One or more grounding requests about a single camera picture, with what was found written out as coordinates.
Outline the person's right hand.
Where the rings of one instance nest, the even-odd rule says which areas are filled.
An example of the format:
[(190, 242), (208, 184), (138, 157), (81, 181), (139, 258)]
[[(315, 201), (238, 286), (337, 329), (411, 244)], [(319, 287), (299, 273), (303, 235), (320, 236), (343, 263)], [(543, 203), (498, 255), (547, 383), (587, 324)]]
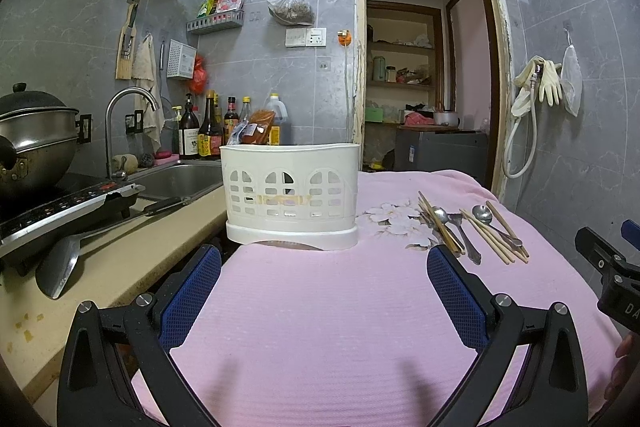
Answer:
[(605, 388), (605, 401), (614, 400), (622, 391), (630, 375), (630, 354), (634, 345), (638, 343), (639, 337), (634, 333), (629, 333), (615, 350), (617, 363), (611, 373), (611, 380)]

